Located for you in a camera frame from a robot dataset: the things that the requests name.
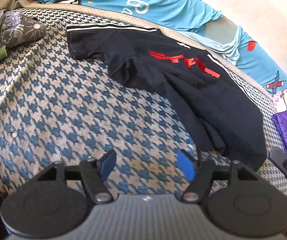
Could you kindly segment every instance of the white logo on shirt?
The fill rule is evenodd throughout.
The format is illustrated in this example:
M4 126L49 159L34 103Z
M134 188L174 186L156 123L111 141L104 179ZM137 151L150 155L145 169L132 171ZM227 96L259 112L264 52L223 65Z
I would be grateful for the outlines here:
M150 8L150 5L148 3L141 1L141 0L128 0L127 5L133 6L136 13L139 13L139 14L145 14ZM123 8L123 11L121 11L121 13L133 15L133 12L126 7Z
M177 42L180 46L183 46L183 47L186 47L186 48L188 48L188 49L190 49L190 47L188 46L188 45L186 45L186 44L184 44L184 43L180 43L180 42Z

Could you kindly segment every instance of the mattress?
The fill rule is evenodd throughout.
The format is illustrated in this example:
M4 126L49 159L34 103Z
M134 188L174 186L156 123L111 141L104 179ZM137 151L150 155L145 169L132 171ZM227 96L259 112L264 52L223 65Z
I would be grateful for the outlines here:
M106 186L114 196L184 190L188 184L177 168L175 152L180 148L195 156L195 146L169 101L114 82L107 66L98 60L77 61L69 55L67 24L113 21L124 25L114 18L115 13L104 12L107 19L89 14L88 8L84 13L18 10L46 24L47 34L10 49L10 56L0 63L0 191L13 192L51 162L77 165L90 155L100 158L110 149L117 152L117 165ZM135 19L122 17L128 23ZM271 98L232 66L227 72L261 110L267 150L282 148L270 120L276 112ZM215 152L203 156L229 164ZM287 180L269 160L258 173L287 195ZM81 190L78 182L69 185ZM225 181L215 181L213 190L225 185Z

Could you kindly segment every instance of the blue gripper pad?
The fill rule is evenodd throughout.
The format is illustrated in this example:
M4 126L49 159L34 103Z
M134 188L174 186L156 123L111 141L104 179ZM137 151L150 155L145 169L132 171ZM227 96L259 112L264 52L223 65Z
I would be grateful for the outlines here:
M185 150L177 150L178 168L182 171L188 182L196 177L195 162L196 160Z
M97 163L100 165L99 176L102 181L105 181L116 166L117 153L114 150L110 150L101 159L97 160Z

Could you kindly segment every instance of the silver rivet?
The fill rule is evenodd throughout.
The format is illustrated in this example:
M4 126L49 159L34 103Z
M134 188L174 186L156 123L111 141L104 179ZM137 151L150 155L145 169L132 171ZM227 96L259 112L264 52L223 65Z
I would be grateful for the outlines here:
M189 201L189 202L194 202L194 201L197 201L199 199L199 196L197 193L194 193L194 192L188 192L188 193L185 193L183 195L183 198L184 200L186 201Z
M96 201L107 202L111 199L111 196L110 194L103 192L103 193L98 193L95 198L96 198Z
M40 29L41 25L40 25L39 23L35 23L35 24L33 25L33 27L34 27L35 29Z

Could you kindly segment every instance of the houndstooth fabric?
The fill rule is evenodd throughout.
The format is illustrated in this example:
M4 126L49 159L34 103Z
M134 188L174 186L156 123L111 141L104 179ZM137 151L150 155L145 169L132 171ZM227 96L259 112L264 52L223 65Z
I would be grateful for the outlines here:
M70 58L66 24L111 20L60 10L17 11L38 17L47 34L11 49L11 56L0 63L0 190L12 192L53 161L77 165L112 148L117 166L106 186L114 195L185 189L175 151L181 148L195 155L195 146L169 101L114 82L100 61ZM267 150L281 147L270 120L275 112L272 102L227 72L263 112ZM215 152L203 155L229 164ZM287 195L287 180L270 161L259 174ZM72 186L80 189L78 183ZM215 181L213 190L223 186L224 181Z

